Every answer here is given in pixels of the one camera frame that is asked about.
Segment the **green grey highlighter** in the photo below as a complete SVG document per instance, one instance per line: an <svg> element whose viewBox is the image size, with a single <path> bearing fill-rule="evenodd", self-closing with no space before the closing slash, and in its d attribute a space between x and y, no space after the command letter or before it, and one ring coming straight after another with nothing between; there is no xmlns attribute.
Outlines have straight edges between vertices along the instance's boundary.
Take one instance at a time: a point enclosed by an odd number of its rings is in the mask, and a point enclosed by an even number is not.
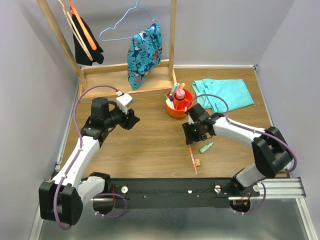
<svg viewBox="0 0 320 240"><path fill-rule="evenodd" d="M170 94L171 94L172 96L175 94L176 89L177 89L177 84L174 83L173 86L172 86L172 89L171 89L171 91L170 91Z"/></svg>

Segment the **orange pen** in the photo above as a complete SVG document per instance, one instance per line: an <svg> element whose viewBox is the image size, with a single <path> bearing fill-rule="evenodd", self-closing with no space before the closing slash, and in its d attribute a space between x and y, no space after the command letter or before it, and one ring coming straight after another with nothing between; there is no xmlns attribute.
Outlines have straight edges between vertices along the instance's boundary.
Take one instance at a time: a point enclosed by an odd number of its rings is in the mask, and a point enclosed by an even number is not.
<svg viewBox="0 0 320 240"><path fill-rule="evenodd" d="M191 160L192 160L192 164L193 164L193 167L194 167L195 174L198 175L197 165L196 165L196 161L195 161L195 157L194 157L191 145L188 145L188 149L189 149L189 153L190 153L190 157L191 157Z"/></svg>

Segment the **white marker green cap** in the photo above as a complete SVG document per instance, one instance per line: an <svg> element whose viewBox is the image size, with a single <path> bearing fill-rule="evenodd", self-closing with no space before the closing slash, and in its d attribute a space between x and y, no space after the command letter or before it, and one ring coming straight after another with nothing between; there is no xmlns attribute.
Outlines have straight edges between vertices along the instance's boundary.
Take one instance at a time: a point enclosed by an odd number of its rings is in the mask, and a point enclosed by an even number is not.
<svg viewBox="0 0 320 240"><path fill-rule="evenodd" d="M166 94L164 94L163 97L164 97L165 102L169 104L170 99L168 98L168 96Z"/></svg>

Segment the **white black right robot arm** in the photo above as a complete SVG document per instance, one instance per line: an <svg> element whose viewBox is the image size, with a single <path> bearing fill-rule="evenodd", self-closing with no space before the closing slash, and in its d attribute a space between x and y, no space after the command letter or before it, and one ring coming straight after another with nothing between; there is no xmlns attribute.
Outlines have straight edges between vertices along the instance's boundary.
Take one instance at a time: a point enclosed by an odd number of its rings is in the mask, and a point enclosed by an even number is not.
<svg viewBox="0 0 320 240"><path fill-rule="evenodd" d="M273 179L294 160L294 154L276 127L264 129L231 121L225 114L209 114L198 103L185 113L188 121L182 128L187 145L221 136L252 149L254 162L230 179L227 184L229 194L243 195L252 184Z"/></svg>

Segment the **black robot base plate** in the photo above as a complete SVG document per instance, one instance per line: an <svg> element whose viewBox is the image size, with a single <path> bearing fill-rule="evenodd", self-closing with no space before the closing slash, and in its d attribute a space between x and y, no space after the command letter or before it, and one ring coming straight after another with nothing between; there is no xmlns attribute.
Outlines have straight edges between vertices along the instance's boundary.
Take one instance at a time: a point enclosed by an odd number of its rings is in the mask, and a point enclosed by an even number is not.
<svg viewBox="0 0 320 240"><path fill-rule="evenodd" d="M93 208L101 213L112 209L228 208L230 199L258 197L250 185L236 189L230 178L111 178L112 196L96 196Z"/></svg>

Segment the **small tan eraser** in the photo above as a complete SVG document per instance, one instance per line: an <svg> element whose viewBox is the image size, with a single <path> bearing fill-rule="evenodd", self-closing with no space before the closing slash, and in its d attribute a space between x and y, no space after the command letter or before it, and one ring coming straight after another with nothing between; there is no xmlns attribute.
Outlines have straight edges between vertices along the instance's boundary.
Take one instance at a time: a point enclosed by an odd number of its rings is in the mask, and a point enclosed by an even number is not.
<svg viewBox="0 0 320 240"><path fill-rule="evenodd" d="M199 167L199 166L201 165L201 162L200 162L199 159L195 159L195 165L196 165L197 167Z"/></svg>

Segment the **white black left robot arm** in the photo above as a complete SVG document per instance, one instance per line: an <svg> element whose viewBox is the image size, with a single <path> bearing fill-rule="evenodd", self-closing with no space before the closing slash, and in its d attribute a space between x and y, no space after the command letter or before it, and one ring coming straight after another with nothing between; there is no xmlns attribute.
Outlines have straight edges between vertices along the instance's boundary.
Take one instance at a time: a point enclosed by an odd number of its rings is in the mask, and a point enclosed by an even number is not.
<svg viewBox="0 0 320 240"><path fill-rule="evenodd" d="M63 168L50 181L43 181L38 189L40 217L55 221L63 230L69 230L80 219L83 206L91 198L112 195L110 176L93 173L84 182L83 173L99 151L109 133L120 126L130 130L140 121L130 108L134 99L127 93L115 101L105 97L92 100L90 116L79 129L77 144Z"/></svg>

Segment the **small green bottle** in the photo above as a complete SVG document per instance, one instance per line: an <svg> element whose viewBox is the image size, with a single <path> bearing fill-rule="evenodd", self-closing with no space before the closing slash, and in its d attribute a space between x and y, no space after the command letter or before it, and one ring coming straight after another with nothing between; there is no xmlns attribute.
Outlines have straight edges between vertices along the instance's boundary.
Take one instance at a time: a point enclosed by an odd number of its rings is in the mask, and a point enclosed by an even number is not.
<svg viewBox="0 0 320 240"><path fill-rule="evenodd" d="M214 145L213 142L209 142L208 144L206 144L206 145L204 145L203 147L201 147L201 148L199 149L199 152L200 152L201 154L204 154L204 153L205 153L206 151L208 151L213 145Z"/></svg>

